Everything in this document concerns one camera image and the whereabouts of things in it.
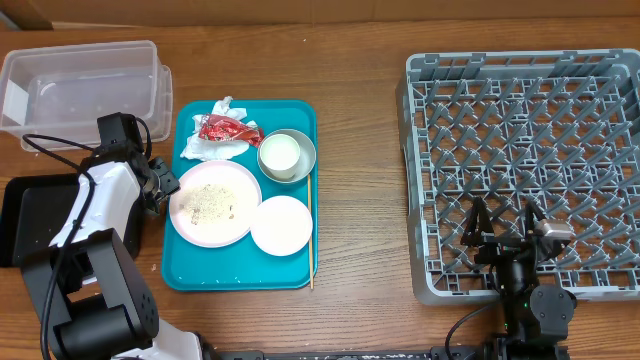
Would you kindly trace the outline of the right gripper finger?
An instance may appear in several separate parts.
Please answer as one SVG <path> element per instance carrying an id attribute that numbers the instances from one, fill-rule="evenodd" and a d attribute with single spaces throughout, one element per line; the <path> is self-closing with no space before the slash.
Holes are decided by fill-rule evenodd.
<path id="1" fill-rule="evenodd" d="M 524 235 L 527 239 L 539 239 L 543 236 L 546 216 L 534 200 L 528 200 L 524 210 Z"/>
<path id="2" fill-rule="evenodd" d="M 483 246 L 495 240 L 486 204 L 480 197 L 475 197 L 468 216 L 467 226 L 461 238 L 465 246 Z"/>

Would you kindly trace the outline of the white napkin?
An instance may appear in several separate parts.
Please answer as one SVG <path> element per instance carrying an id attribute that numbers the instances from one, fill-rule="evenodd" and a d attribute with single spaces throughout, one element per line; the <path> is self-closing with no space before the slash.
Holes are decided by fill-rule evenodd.
<path id="1" fill-rule="evenodd" d="M 245 108 L 233 108 L 231 106 L 232 101 L 233 98 L 231 96 L 226 96 L 224 99 L 218 100 L 209 113 L 197 114 L 192 117 L 195 129 L 193 134 L 187 138 L 187 143 L 180 154 L 181 158 L 203 162 L 229 160 L 245 153 L 249 149 L 251 145 L 244 141 L 212 142 L 201 139 L 198 136 L 200 127 L 203 124 L 202 117 L 206 114 L 223 115 L 245 123 L 243 119 L 248 115 L 247 110 Z M 255 121 L 249 121 L 245 124 L 259 127 Z"/>

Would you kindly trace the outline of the rice food scraps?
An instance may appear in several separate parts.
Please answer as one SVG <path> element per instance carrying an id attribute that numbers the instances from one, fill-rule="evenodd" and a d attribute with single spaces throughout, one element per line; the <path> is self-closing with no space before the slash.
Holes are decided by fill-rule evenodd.
<path id="1" fill-rule="evenodd" d="M 207 184 L 189 189 L 179 209 L 193 225 L 217 224 L 234 218 L 237 196 L 226 185 Z"/>

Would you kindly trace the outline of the large pink plate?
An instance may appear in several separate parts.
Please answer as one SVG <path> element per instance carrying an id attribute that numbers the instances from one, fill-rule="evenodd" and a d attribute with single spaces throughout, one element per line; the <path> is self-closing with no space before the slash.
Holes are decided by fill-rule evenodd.
<path id="1" fill-rule="evenodd" d="M 219 248 L 249 233 L 262 193 L 255 176 L 244 166 L 228 160 L 203 162 L 179 181 L 180 189 L 170 199 L 169 218 L 186 241 Z"/>

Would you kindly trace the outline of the red snack wrapper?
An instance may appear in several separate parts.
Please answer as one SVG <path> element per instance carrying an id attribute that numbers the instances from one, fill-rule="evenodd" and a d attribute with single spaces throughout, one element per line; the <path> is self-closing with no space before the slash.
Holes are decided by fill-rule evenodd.
<path id="1" fill-rule="evenodd" d="M 264 139 L 264 132 L 257 126 L 242 123 L 223 115 L 206 114 L 198 136 L 212 142 L 244 141 L 258 147 Z"/>

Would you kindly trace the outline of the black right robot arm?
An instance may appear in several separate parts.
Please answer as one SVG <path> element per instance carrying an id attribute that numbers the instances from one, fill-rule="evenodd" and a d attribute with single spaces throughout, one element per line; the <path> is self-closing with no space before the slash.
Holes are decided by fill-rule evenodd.
<path id="1" fill-rule="evenodd" d="M 505 332 L 491 336 L 469 359 L 569 357 L 559 343 L 568 337 L 577 299 L 559 285 L 541 283 L 537 268 L 559 256 L 573 236 L 569 225 L 547 218 L 533 202 L 525 207 L 522 236 L 498 236 L 486 204 L 474 199 L 461 243 L 477 248 L 474 261 L 490 268 L 499 294 L 494 303 L 503 309 Z"/>

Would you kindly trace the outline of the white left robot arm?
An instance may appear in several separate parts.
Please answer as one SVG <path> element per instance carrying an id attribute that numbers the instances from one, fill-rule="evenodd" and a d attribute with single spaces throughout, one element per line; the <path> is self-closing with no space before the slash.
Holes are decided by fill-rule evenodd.
<path id="1" fill-rule="evenodd" d="M 14 262 L 51 359 L 215 359 L 162 320 L 126 246 L 178 181 L 149 145 L 101 145 L 75 174 L 23 178 Z"/>

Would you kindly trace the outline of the grey dish rack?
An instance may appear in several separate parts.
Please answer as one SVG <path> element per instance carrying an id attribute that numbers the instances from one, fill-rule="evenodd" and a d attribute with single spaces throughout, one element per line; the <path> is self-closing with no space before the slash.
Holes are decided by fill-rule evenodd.
<path id="1" fill-rule="evenodd" d="M 396 90 L 415 297 L 494 296 L 461 242 L 475 198 L 519 236 L 536 203 L 575 237 L 538 266 L 582 300 L 639 296 L 639 54 L 634 49 L 418 53 Z"/>

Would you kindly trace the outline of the teal serving tray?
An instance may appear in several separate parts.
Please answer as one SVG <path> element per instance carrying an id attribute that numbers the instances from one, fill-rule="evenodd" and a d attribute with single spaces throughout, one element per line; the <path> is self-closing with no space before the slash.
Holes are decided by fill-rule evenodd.
<path id="1" fill-rule="evenodd" d="M 306 135 L 314 144 L 318 143 L 316 113 L 302 100 L 233 100 L 230 106 L 246 109 L 247 119 L 255 121 L 265 134 L 293 129 Z M 277 195 L 294 197 L 309 204 L 313 220 L 318 220 L 317 169 L 293 184 L 279 184 L 259 169 L 256 148 L 252 147 L 232 160 L 256 177 L 264 200 Z M 317 234 L 313 235 L 312 249 L 303 247 L 286 257 L 263 252 L 249 234 L 224 247 L 205 248 L 185 240 L 167 220 L 162 275 L 167 285 L 178 291 L 296 289 L 309 283 L 313 274 L 309 261 L 318 259 L 318 249 Z"/>

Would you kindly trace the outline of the black tray bin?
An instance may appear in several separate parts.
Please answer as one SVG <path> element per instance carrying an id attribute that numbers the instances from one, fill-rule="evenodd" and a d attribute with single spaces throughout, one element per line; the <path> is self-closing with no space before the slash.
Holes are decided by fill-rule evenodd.
<path id="1" fill-rule="evenodd" d="M 96 181 L 94 200 L 116 191 L 132 180 L 124 175 L 92 175 Z M 1 209 L 1 267 L 20 267 L 32 253 L 49 247 L 62 230 L 79 192 L 78 175 L 56 174 L 16 177 L 8 182 Z M 141 227 L 144 223 L 142 197 L 136 199 L 129 212 L 124 246 L 135 259 L 140 251 Z M 88 273 L 92 270 L 85 249 L 72 253 L 63 262 L 66 270 Z"/>

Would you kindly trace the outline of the clear plastic bin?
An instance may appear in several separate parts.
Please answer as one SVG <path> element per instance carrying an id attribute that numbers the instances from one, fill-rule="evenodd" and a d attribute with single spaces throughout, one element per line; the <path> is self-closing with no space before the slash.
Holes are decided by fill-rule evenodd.
<path id="1" fill-rule="evenodd" d="M 9 52 L 1 71 L 1 130 L 100 143 L 96 119 L 133 114 L 151 140 L 171 132 L 170 69 L 148 40 L 67 45 Z"/>

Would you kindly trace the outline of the small white plate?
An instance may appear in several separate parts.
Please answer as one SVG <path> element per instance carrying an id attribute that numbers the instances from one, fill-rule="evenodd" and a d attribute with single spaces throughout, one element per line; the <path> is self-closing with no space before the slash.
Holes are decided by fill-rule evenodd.
<path id="1" fill-rule="evenodd" d="M 311 232 L 307 206 L 291 196 L 274 196 L 255 210 L 250 234 L 263 252 L 276 257 L 293 255 L 307 244 Z"/>

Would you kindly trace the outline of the wooden chopstick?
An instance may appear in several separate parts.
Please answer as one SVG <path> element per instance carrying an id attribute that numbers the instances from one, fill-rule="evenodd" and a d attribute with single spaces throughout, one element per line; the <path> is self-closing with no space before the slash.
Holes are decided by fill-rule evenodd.
<path id="1" fill-rule="evenodd" d="M 307 175 L 307 208 L 309 211 L 309 214 L 311 216 L 311 232 L 310 232 L 310 236 L 308 239 L 308 255 L 309 255 L 309 287 L 311 290 L 314 290 L 314 247 L 313 247 L 313 230 L 314 230 L 314 225 L 313 225 L 313 208 L 312 208 L 312 198 L 313 198 L 313 191 L 312 191 L 312 178 L 311 178 L 311 173 L 309 173 Z"/>

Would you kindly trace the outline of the grey bowl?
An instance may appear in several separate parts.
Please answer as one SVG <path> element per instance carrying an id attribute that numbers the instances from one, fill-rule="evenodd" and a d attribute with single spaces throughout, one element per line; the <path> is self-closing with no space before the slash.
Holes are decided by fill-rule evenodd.
<path id="1" fill-rule="evenodd" d="M 299 182 L 303 179 L 306 179 L 307 175 L 312 172 L 316 164 L 317 154 L 316 154 L 316 148 L 314 143 L 311 141 L 311 139 L 307 135 L 294 129 L 280 129 L 272 132 L 268 136 L 275 135 L 275 134 L 287 134 L 293 137 L 298 142 L 300 146 L 300 159 L 298 162 L 298 166 L 296 168 L 296 173 L 293 178 L 284 180 L 284 181 L 276 180 L 275 178 L 273 178 L 267 172 L 266 168 L 262 165 L 261 161 L 259 160 L 258 151 L 263 141 L 260 143 L 257 151 L 257 160 L 258 160 L 258 165 L 261 171 L 271 180 L 278 183 L 282 183 L 282 184 L 292 184 L 295 182 Z"/>

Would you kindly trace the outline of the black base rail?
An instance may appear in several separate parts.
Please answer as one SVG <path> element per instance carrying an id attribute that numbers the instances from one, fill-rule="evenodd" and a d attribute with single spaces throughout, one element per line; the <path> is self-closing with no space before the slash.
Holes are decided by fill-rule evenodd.
<path id="1" fill-rule="evenodd" d="M 484 346 L 454 346 L 451 355 L 457 360 L 498 360 L 506 356 L 497 355 Z M 265 353 L 251 351 L 218 351 L 222 360 L 448 360 L 444 346 L 432 347 L 425 351 L 338 351 L 338 352 L 294 352 Z"/>

